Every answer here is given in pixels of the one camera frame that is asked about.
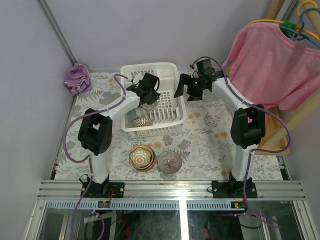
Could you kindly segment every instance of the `dish rack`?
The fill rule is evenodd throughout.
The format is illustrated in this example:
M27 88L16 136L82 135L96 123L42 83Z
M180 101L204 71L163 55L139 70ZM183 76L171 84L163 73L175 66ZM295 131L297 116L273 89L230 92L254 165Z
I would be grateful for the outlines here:
M120 73L133 79L137 74L144 76L150 73L160 79L158 93L160 97L157 100L157 106L153 110L146 111L146 118L153 121L151 126L132 127L125 114L121 118L121 128L128 132L131 137L149 137L170 134L181 129L182 123L187 119L187 111L183 96L174 98L179 84L179 75L177 66L170 62L155 62L146 64L126 65L120 70ZM124 78L121 78L121 84L125 84Z

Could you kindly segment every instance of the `purple towel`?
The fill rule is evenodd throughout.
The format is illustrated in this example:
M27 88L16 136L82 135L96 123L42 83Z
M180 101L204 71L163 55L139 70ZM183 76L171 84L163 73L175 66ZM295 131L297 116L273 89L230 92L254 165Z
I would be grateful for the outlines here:
M69 78L63 83L72 95L85 93L92 90L91 78L86 66L75 63L68 71Z

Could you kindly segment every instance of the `table surface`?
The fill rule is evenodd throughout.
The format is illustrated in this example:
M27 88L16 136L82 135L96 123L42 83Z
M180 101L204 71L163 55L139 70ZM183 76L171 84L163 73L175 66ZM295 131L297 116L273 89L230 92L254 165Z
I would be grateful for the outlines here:
M112 72L91 73L93 90L80 94L72 108L71 120L85 113L88 108L95 110L105 107L120 96L120 87L113 79ZM122 131L121 123L114 122L112 142L108 149L107 161L111 180L164 180L200 181L226 180L234 165L236 145L230 136L231 113L224 102L208 90L203 101L187 102L184 96L187 120L179 132L141 138L131 138ZM81 160L86 151L77 139L81 121L76 122L67 134L67 148L73 158ZM129 162L130 150L145 144L157 156L164 151L175 151L182 158L182 167L175 174L166 174L155 166L150 172L140 172ZM62 150L58 156L56 180L75 180L89 173L86 162L73 163ZM276 156L256 155L252 163L254 180L282 180Z

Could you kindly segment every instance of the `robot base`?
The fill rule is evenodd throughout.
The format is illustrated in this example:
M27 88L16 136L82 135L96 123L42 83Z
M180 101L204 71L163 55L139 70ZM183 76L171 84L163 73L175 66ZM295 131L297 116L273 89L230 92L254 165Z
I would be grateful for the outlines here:
M212 181L212 193L214 199L243 199L244 182L236 181L230 172L229 181ZM246 181L245 193L248 199L258 198L256 185L251 177Z
M87 188L90 178L86 175L87 181L82 181L81 195L84 193L84 190ZM124 182L109 182L109 176L107 179L99 184L92 181L88 191L85 193L84 198L103 198L108 199L110 194L112 194L112 199L122 199L125 193L125 183Z

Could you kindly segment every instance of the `wooden rack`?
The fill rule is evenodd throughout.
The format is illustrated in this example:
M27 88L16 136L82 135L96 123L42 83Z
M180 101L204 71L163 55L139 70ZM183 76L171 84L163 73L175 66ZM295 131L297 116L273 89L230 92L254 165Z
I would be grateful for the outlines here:
M276 19L280 9L282 8L285 0L273 0L270 8L266 14L266 19ZM303 9L313 8L314 6L311 3L306 3L303 5ZM306 13L308 19L310 20L316 34L320 36L320 14L317 11L309 11ZM314 110L320 106L320 88L318 88L307 100L305 100L285 121L289 129L294 129L298 124L300 124L305 118L307 118ZM278 109L273 107L270 109L272 113L277 114ZM286 139L287 132L285 128L277 122L272 117L268 118L266 123L266 135L261 140L259 145L262 149L268 150L280 150L287 145ZM286 155L289 153L289 150L282 153Z

